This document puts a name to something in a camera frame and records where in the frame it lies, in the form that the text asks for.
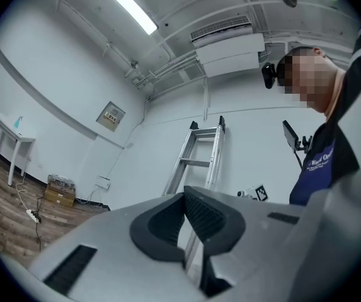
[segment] gray plastic surface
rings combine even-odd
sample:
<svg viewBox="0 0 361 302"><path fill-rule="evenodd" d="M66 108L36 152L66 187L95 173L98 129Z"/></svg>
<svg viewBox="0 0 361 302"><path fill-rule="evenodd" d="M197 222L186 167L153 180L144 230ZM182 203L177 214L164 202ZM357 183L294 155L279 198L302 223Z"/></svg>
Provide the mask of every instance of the gray plastic surface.
<svg viewBox="0 0 361 302"><path fill-rule="evenodd" d="M109 211L60 238L44 250L29 271L43 281L78 245L98 251L67 297L75 301L200 301L205 298L181 263L158 262L144 255L130 238L130 224L171 195Z"/></svg>
<svg viewBox="0 0 361 302"><path fill-rule="evenodd" d="M204 188L203 194L237 209L246 230L233 249L211 257L217 278L231 288L212 301L302 301L322 298L361 258L361 171L306 207L246 200ZM98 249L67 295L76 301L203 301L207 298L180 263L148 258L129 235L132 220L172 196L93 217L42 252L29 270L43 281L79 244ZM299 217L293 223L272 212Z"/></svg>

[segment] fluorescent light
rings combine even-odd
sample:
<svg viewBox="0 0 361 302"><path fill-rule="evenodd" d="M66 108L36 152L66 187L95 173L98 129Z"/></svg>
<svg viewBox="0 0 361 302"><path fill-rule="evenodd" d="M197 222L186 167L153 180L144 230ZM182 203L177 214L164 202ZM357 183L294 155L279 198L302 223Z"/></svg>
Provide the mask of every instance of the fluorescent light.
<svg viewBox="0 0 361 302"><path fill-rule="evenodd" d="M135 3L134 0L117 0L124 9L141 25L148 35L157 30L155 23L148 17L148 15Z"/></svg>

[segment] ladder rung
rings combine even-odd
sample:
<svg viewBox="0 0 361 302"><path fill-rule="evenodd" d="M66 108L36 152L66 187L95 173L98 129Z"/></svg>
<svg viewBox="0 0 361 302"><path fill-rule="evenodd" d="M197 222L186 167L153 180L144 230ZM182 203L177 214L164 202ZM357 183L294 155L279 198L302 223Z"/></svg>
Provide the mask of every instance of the ladder rung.
<svg viewBox="0 0 361 302"><path fill-rule="evenodd" d="M196 138L215 138L215 133L201 133L195 136Z"/></svg>
<svg viewBox="0 0 361 302"><path fill-rule="evenodd" d="M192 135L196 136L197 138L199 138L200 135L202 138L212 138L215 136L216 133L217 133L217 128L202 128L199 130L192 131Z"/></svg>
<svg viewBox="0 0 361 302"><path fill-rule="evenodd" d="M188 165L197 165L199 167L209 167L210 166L210 162L198 161L198 160L190 160L190 159L186 159L186 158L181 158L180 162L183 162L183 163L188 164Z"/></svg>

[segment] black vent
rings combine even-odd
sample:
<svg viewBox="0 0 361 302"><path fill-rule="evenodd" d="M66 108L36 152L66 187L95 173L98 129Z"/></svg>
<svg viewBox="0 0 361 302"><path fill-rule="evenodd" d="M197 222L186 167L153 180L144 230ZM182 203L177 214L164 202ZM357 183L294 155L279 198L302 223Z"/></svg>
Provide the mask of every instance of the black vent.
<svg viewBox="0 0 361 302"><path fill-rule="evenodd" d="M96 249L80 245L49 275L44 283L63 295L67 295L78 277L88 265Z"/></svg>
<svg viewBox="0 0 361 302"><path fill-rule="evenodd" d="M283 221L284 223L296 225L299 221L299 217L281 214L281 213L269 213L267 217L273 218L275 220Z"/></svg>
<svg viewBox="0 0 361 302"><path fill-rule="evenodd" d="M186 216L202 242L224 228L226 220L223 213L197 196L185 195Z"/></svg>
<svg viewBox="0 0 361 302"><path fill-rule="evenodd" d="M183 210L183 200L175 201L149 220L149 231L157 238L177 247L179 232L185 220Z"/></svg>

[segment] cardboard box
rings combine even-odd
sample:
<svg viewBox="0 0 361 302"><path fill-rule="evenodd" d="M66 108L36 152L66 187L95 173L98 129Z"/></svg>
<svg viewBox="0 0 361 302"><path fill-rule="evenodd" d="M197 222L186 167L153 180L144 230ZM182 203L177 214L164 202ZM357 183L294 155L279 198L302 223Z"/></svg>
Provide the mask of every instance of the cardboard box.
<svg viewBox="0 0 361 302"><path fill-rule="evenodd" d="M74 194L75 195L75 188L64 188L59 186L56 182L50 182L47 184L47 187L57 191L58 193L64 194Z"/></svg>
<svg viewBox="0 0 361 302"><path fill-rule="evenodd" d="M50 189L46 189L45 196L47 200L55 204L60 204L61 206L72 207L74 204L74 199L65 198L62 194Z"/></svg>
<svg viewBox="0 0 361 302"><path fill-rule="evenodd" d="M65 193L63 191L58 191L58 190L55 190L51 187L48 187L46 188L46 191L48 191L50 194L53 194L57 197L62 197L62 198L66 198L66 199L70 199L70 200L74 200L75 199L75 194L71 194L71 193Z"/></svg>

